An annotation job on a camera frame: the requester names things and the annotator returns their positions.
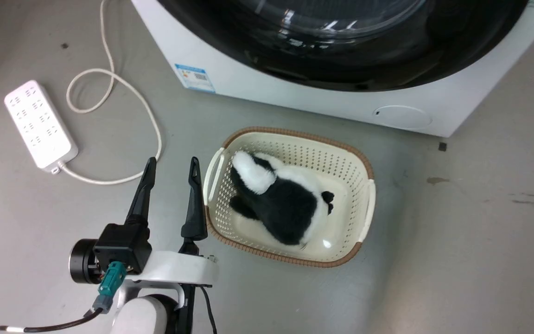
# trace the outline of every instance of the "white washing machine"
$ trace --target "white washing machine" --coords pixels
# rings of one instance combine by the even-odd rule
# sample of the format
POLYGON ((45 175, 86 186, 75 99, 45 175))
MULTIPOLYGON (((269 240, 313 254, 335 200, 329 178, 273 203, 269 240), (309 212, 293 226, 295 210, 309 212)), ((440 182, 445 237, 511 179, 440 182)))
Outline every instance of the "white washing machine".
POLYGON ((534 41, 534 0, 132 0, 189 89, 449 137, 534 41))

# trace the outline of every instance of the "cable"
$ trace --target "cable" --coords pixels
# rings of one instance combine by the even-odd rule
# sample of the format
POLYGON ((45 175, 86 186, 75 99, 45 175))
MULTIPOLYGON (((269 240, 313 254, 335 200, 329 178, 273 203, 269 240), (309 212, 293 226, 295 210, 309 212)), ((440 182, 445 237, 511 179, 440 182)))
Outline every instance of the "cable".
POLYGON ((76 327, 78 325, 82 325, 84 323, 87 323, 88 321, 92 320, 93 318, 96 318, 101 312, 102 312, 102 308, 97 308, 96 311, 94 311, 90 315, 87 315, 87 316, 83 317, 82 319, 78 319, 76 321, 71 321, 71 322, 68 322, 68 323, 62 323, 61 325, 44 326, 44 327, 25 327, 25 328, 12 327, 12 326, 0 326, 0 331, 12 332, 12 333, 53 332, 54 330, 62 330, 62 329, 76 327))
POLYGON ((214 334, 218 334, 218 329, 216 328, 216 320, 214 319, 214 313, 211 311, 210 296, 207 295, 207 291, 204 287, 200 287, 203 291, 203 296, 205 296, 205 304, 207 305, 207 314, 210 316, 211 328, 214 330, 214 334))
MULTIPOLYGON (((156 160, 159 160, 159 155, 162 152, 162 136, 160 134, 159 127, 158 127, 158 124, 157 124, 156 119, 154 117, 154 114, 153 114, 152 110, 150 109, 150 106, 148 105, 148 102, 141 95, 141 93, 139 93, 139 91, 137 91, 137 89, 135 89, 132 85, 130 85, 125 79, 121 78, 120 76, 118 76, 117 74, 114 73, 114 61, 113 61, 112 55, 110 55, 110 50, 108 49, 108 43, 106 42, 106 33, 105 33, 105 30, 104 30, 104 3, 105 2, 106 2, 106 0, 102 0, 102 2, 100 2, 100 34, 102 35, 102 46, 104 46, 104 51, 106 52, 106 56, 108 57, 108 63, 110 63, 110 71, 106 70, 104 68, 91 68, 89 70, 85 70, 85 71, 81 72, 75 78, 73 78, 73 80, 67 86, 67 93, 65 94, 65 99, 67 100, 67 104, 68 104, 68 106, 70 107, 71 110, 73 110, 74 112, 76 112, 78 114, 87 114, 89 112, 92 112, 92 111, 96 110, 98 107, 100 107, 106 101, 106 99, 110 95, 110 92, 113 89, 113 85, 114 85, 114 81, 115 80, 117 80, 121 84, 125 85, 128 89, 130 89, 130 91, 132 91, 138 97, 138 99, 140 99, 141 103, 146 108, 146 111, 148 112, 148 115, 150 116, 150 121, 152 122, 152 126, 154 127, 154 131, 155 131, 156 136, 158 138, 158 150, 157 150, 157 152, 155 154, 155 158, 156 158, 156 160), (106 74, 106 75, 110 76, 110 83, 108 83, 108 89, 106 89, 106 93, 104 93, 104 96, 102 97, 102 99, 100 99, 100 101, 98 101, 98 103, 96 103, 93 107, 91 107, 89 109, 80 109, 80 108, 77 108, 71 102, 71 99, 70 99, 71 89, 74 87, 74 84, 76 84, 76 82, 80 78, 82 78, 86 74, 90 74, 90 73, 103 73, 103 74, 106 74)), ((126 177, 126 178, 122 178, 122 179, 119 179, 119 180, 94 180, 94 179, 91 179, 91 178, 83 177, 80 174, 77 174, 76 172, 74 172, 71 169, 69 169, 69 167, 67 167, 67 165, 65 165, 65 163, 63 163, 63 162, 59 163, 59 167, 64 172, 66 172, 69 176, 74 177, 77 180, 81 180, 83 182, 90 183, 90 184, 96 184, 96 185, 99 185, 99 186, 112 186, 114 184, 121 184, 121 183, 129 182, 130 180, 135 180, 135 179, 140 178, 144 173, 143 171, 141 171, 141 172, 139 172, 139 173, 137 173, 135 175, 132 175, 131 177, 126 177)))

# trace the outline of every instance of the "power outlet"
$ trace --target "power outlet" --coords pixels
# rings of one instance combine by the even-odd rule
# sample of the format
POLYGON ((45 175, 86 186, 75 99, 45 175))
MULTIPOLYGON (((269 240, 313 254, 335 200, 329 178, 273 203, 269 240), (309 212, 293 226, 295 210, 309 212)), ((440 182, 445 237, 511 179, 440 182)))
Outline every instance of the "power outlet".
POLYGON ((36 81, 30 80, 9 93, 4 103, 38 168, 57 173, 59 162, 76 157, 76 144, 36 81))

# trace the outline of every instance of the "black and white plush toy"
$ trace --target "black and white plush toy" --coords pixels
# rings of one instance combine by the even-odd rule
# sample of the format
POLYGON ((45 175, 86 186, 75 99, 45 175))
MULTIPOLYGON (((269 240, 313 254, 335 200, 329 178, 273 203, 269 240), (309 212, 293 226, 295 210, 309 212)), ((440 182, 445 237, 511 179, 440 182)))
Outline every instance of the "black and white plush toy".
POLYGON ((284 165, 267 154, 236 152, 231 179, 238 192, 230 206, 246 218, 260 220, 285 245, 302 245, 326 223, 334 195, 323 192, 306 168, 284 165))

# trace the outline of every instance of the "basket handle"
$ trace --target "basket handle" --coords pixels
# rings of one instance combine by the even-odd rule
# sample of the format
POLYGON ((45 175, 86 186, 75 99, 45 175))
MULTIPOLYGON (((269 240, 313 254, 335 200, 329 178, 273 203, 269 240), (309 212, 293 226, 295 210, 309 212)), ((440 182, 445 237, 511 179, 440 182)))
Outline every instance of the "basket handle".
POLYGON ((366 239, 366 235, 368 234, 368 230, 370 229, 370 224, 372 223, 372 216, 375 213, 375 205, 376 205, 376 184, 375 180, 369 179, 368 180, 368 188, 369 188, 369 198, 368 198, 368 210, 366 211, 366 220, 364 222, 364 228, 362 229, 362 232, 360 233, 360 237, 358 238, 358 242, 364 241, 366 239))
POLYGON ((205 173, 205 180, 203 180, 203 201, 205 202, 206 206, 209 205, 210 200, 214 198, 214 192, 216 191, 216 186, 218 183, 216 171, 219 171, 224 163, 224 156, 222 155, 222 152, 224 152, 224 148, 220 148, 218 152, 214 154, 214 158, 211 158, 210 165, 207 167, 207 172, 205 173), (216 168, 218 158, 220 158, 220 163, 218 163, 218 167, 216 168))

